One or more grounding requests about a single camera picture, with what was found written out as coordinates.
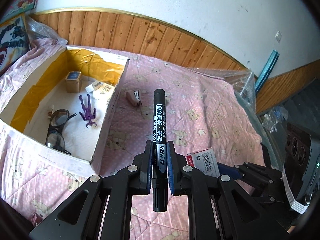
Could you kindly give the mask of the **black marker pen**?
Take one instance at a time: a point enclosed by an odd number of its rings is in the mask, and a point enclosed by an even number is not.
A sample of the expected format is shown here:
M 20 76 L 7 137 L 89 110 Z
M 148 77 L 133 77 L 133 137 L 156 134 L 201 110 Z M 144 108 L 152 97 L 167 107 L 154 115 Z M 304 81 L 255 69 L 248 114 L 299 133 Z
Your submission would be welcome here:
M 166 136 L 165 91 L 156 89 L 153 96 L 153 210 L 167 211 L 168 178 L 167 178 L 167 136 Z

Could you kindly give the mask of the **black safety goggles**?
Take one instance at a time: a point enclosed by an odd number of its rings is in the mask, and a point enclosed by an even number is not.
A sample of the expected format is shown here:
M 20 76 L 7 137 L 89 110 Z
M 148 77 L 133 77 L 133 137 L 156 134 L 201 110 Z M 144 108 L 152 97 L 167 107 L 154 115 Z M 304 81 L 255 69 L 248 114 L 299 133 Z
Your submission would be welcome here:
M 71 152 L 65 149 L 65 139 L 62 133 L 67 122 L 75 116 L 76 113 L 70 114 L 66 109 L 59 109 L 52 114 L 45 142 L 47 147 L 67 155 L 72 155 Z

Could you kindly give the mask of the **white cream tube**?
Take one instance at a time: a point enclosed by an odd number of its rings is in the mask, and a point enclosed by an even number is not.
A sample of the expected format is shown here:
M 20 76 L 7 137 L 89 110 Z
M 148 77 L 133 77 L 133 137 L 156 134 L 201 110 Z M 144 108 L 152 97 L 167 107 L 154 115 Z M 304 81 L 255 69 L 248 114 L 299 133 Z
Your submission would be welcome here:
M 52 114 L 54 113 L 54 105 L 51 105 L 48 107 L 48 118 L 52 117 Z

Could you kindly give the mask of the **pink stapler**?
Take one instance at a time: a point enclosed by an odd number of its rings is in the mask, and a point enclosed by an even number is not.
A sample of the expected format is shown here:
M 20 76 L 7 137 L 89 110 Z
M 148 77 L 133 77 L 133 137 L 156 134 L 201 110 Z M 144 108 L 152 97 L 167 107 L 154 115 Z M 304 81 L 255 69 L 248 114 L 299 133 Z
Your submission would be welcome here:
M 141 105 L 140 91 L 139 90 L 129 90 L 126 92 L 126 98 L 134 107 L 139 107 Z

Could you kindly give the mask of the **bubble wrap sheet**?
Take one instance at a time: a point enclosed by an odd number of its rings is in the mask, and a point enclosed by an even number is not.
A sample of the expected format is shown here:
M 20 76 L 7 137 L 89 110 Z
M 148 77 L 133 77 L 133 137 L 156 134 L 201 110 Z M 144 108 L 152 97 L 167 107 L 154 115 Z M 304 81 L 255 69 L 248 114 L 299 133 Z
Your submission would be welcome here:
M 262 143 L 268 150 L 268 160 L 270 161 L 271 167 L 282 170 L 282 161 L 279 154 L 272 147 L 271 136 L 263 128 L 255 113 L 255 84 L 253 72 L 250 70 L 238 71 L 203 68 L 190 68 L 190 70 L 208 77 L 220 78 L 233 86 L 238 103 L 245 110 L 253 128 L 261 136 Z

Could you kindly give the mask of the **purple action figure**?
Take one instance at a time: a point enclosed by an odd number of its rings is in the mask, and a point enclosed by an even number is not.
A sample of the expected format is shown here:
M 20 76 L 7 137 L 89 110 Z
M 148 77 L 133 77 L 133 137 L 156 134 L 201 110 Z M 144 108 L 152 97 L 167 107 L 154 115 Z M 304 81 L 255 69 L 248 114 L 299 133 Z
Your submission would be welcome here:
M 91 96 L 87 94 L 87 106 L 85 106 L 84 104 L 82 95 L 80 95 L 78 99 L 80 100 L 82 108 L 82 112 L 79 112 L 79 114 L 82 117 L 82 119 L 87 122 L 86 128 L 93 125 L 97 126 L 97 123 L 94 122 L 94 120 L 96 119 L 96 108 L 92 109 Z

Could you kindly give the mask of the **blue strip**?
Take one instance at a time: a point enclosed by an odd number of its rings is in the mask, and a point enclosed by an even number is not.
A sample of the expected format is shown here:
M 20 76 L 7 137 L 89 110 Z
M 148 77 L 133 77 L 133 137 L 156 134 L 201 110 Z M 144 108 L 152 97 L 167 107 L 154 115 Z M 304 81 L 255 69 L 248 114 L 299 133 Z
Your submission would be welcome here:
M 278 61 L 278 58 L 279 52 L 277 50 L 272 50 L 270 57 L 268 58 L 266 64 L 263 67 L 263 70 L 261 71 L 260 75 L 258 76 L 255 82 L 255 96 L 258 95 L 263 85 L 268 80 L 268 77 L 272 73 L 272 70 L 274 69 L 276 62 Z

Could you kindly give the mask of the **pink bear quilt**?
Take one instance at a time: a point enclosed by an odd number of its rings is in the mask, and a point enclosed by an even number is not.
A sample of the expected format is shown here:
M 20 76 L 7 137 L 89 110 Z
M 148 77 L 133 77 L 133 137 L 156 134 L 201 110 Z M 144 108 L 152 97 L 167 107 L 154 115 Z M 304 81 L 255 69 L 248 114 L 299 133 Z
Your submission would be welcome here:
M 153 92 L 165 90 L 167 138 L 180 154 L 212 148 L 219 162 L 263 164 L 261 137 L 225 81 L 143 55 L 128 53 L 125 75 L 102 160 L 102 176 L 132 163 L 152 138 Z M 139 90 L 141 105 L 126 98 Z M 24 153 L 1 131 L 1 198 L 27 220 L 40 222 L 73 193 L 84 177 Z

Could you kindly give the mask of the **blue robot toy box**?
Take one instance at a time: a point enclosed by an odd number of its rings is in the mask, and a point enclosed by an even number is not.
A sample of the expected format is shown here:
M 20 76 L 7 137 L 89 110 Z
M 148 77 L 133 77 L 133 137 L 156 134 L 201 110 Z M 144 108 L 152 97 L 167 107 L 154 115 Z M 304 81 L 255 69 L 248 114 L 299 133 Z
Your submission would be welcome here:
M 1 75 L 31 49 L 25 15 L 19 14 L 1 24 Z

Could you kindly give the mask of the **cardboard box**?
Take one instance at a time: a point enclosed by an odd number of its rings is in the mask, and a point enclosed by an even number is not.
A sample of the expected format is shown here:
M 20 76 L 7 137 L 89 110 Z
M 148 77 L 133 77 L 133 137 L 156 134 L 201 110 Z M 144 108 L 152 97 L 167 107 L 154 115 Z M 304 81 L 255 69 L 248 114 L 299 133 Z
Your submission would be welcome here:
M 41 156 L 62 170 L 89 176 L 99 172 L 116 103 L 124 83 L 129 59 L 125 56 L 84 49 L 65 47 L 45 53 L 43 62 L 30 62 L 32 73 L 13 92 L 1 110 L 1 125 L 18 147 L 31 156 Z M 65 78 L 69 72 L 82 73 L 79 93 L 67 93 Z M 94 81 L 115 87 L 110 100 L 96 100 L 85 88 Z M 82 119 L 82 95 L 87 106 L 87 94 L 91 96 L 92 109 L 96 108 L 97 126 L 86 128 Z M 48 107 L 66 109 L 76 116 L 67 122 L 63 130 L 66 150 L 72 155 L 56 151 L 45 145 L 49 127 Z

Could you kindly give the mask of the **clear plastic bag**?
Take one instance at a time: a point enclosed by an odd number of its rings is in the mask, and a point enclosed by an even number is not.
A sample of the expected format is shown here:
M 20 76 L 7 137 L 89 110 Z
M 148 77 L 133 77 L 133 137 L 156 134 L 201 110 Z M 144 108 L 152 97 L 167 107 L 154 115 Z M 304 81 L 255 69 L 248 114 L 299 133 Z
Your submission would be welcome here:
M 277 124 L 281 124 L 289 117 L 288 111 L 283 106 L 276 106 L 263 115 L 262 126 L 268 132 L 273 133 L 277 131 Z

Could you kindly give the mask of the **red white staples box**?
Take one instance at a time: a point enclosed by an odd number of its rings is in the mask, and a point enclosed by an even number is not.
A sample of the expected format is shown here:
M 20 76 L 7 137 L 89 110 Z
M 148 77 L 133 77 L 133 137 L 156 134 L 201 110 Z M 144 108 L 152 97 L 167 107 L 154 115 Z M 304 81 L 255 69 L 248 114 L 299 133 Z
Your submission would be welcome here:
M 187 154 L 187 163 L 207 176 L 215 178 L 220 176 L 216 156 L 212 148 Z

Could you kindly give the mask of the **yellow tissue pack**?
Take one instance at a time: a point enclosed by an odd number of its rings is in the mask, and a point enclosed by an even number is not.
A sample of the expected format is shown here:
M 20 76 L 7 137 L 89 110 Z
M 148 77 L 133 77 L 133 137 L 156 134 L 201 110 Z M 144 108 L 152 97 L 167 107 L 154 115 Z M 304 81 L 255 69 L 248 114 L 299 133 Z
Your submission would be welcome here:
M 96 100 L 108 101 L 114 93 L 115 87 L 109 84 L 104 84 L 95 90 L 92 95 Z

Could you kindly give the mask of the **gold tin box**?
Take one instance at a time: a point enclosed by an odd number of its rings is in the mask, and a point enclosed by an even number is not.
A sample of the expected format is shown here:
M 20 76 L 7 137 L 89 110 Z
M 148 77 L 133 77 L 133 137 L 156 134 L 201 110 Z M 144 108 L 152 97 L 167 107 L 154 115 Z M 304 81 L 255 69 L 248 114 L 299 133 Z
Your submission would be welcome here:
M 82 86 L 82 73 L 77 71 L 69 72 L 65 81 L 67 93 L 79 93 Z

